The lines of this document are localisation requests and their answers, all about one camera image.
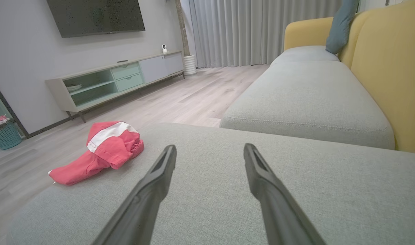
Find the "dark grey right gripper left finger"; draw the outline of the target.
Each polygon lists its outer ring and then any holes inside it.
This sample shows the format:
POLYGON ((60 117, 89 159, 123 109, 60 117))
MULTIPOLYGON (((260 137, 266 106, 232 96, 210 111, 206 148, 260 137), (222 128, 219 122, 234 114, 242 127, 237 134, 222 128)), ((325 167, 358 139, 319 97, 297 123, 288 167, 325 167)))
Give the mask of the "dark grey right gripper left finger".
POLYGON ((176 146, 164 148, 92 245, 150 245, 160 203, 170 189, 176 156, 176 146))

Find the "grey pleated curtain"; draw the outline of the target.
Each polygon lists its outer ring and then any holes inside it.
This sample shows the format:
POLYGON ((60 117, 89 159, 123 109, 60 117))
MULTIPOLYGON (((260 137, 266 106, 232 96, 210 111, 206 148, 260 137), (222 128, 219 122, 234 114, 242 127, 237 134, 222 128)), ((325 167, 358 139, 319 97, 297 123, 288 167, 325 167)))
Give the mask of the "grey pleated curtain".
POLYGON ((288 24, 332 17, 342 0, 180 0, 197 68, 270 64, 288 24))

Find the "large grey chaise cushion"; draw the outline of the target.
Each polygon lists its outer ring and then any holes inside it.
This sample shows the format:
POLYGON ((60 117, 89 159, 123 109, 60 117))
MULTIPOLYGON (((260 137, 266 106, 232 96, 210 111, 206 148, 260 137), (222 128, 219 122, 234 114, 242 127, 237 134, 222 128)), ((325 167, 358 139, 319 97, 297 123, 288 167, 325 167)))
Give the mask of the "large grey chaise cushion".
POLYGON ((267 245, 243 148, 257 147, 327 244, 415 245, 415 154, 183 124, 139 130, 120 169, 53 184, 13 219, 8 245, 90 245, 164 147, 177 148, 151 245, 267 245))

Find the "white ribbed cylinder bin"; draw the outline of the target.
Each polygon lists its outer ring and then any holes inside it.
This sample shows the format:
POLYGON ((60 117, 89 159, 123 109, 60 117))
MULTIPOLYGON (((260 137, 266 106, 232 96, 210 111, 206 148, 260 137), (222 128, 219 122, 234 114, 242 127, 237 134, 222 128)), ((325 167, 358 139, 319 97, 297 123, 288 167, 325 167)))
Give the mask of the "white ribbed cylinder bin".
POLYGON ((196 74, 195 55, 184 56, 184 76, 193 76, 196 74))

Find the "low grey TV cabinet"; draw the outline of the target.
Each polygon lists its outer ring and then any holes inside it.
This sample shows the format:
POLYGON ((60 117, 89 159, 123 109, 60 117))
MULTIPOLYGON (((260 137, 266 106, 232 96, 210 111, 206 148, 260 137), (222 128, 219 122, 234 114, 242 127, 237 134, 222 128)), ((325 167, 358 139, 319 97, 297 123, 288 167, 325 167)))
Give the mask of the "low grey TV cabinet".
POLYGON ((60 110, 84 119, 89 109, 178 75, 184 75, 183 52, 171 51, 48 79, 45 84, 60 110), (66 85, 70 84, 82 84, 82 88, 69 93, 66 85))

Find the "black wall television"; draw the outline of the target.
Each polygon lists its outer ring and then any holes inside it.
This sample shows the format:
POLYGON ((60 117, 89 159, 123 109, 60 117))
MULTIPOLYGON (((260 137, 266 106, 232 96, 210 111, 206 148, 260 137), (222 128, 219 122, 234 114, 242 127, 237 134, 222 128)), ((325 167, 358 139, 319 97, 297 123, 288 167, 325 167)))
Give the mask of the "black wall television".
POLYGON ((46 0, 62 38, 145 31, 138 0, 46 0))

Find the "yellow sofa backrest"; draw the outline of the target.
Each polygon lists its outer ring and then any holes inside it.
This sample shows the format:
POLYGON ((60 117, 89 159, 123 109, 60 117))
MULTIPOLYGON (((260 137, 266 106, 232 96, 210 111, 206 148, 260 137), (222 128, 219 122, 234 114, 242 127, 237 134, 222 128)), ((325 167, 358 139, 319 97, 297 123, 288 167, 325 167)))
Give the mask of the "yellow sofa backrest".
POLYGON ((379 107, 376 147, 415 153, 415 0, 358 13, 342 58, 379 107))

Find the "red and white garment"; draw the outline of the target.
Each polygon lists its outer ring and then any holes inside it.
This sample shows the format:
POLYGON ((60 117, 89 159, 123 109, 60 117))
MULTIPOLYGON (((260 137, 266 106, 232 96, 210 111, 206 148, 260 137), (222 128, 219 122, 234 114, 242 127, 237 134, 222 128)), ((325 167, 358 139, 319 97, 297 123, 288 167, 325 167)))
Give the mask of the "red and white garment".
POLYGON ((119 169, 144 150, 140 133, 123 121, 104 121, 92 125, 87 151, 68 165, 48 172, 55 183, 77 184, 106 168, 119 169))

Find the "teal laundry basket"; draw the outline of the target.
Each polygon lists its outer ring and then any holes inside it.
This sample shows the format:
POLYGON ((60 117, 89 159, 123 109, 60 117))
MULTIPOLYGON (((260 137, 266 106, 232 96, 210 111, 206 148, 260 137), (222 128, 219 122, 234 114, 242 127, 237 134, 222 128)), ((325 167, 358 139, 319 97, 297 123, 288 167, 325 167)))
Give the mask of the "teal laundry basket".
POLYGON ((22 142, 21 135, 12 121, 0 124, 0 149, 6 150, 22 142))

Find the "brown vertical post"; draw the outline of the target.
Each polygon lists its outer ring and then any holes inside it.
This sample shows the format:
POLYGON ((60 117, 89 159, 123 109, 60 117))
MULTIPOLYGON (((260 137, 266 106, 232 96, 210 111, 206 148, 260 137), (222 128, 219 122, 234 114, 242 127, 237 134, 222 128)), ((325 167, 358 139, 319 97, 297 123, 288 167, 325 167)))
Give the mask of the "brown vertical post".
POLYGON ((184 57, 189 57, 191 54, 190 54, 190 48, 189 48, 188 39, 187 39, 187 31, 186 31, 186 26, 185 26, 185 21, 184 21, 184 13, 181 7, 181 1, 175 0, 175 3, 176 3, 177 15, 179 18, 181 39, 182 39, 183 47, 184 47, 184 57))

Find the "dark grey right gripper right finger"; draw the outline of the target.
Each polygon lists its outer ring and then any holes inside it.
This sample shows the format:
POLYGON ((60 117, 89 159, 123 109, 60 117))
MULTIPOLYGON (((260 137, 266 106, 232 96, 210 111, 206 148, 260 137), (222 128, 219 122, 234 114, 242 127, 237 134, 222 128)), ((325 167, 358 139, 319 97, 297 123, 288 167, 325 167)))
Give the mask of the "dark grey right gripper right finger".
POLYGON ((260 202, 269 245, 326 245, 285 185, 258 149, 244 145, 249 188, 260 202))

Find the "small grey sofa seat cushion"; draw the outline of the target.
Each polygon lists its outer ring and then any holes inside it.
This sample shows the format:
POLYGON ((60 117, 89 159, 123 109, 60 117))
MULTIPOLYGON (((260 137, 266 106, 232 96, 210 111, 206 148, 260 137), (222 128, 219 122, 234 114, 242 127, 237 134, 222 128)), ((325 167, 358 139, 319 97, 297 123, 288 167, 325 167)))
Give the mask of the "small grey sofa seat cushion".
POLYGON ((282 62, 339 62, 337 55, 326 50, 325 46, 302 46, 285 50, 271 62, 271 67, 282 62))

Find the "blue-grey throw pillow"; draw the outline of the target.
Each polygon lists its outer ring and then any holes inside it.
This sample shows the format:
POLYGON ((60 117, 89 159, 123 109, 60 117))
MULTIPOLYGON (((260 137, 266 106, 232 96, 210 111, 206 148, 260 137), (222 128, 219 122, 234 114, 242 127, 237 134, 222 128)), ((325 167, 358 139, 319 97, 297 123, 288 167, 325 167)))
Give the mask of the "blue-grey throw pillow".
POLYGON ((342 5, 333 17, 333 22, 326 40, 326 50, 332 54, 339 54, 347 45, 350 27, 357 13, 360 0, 342 0, 342 5))

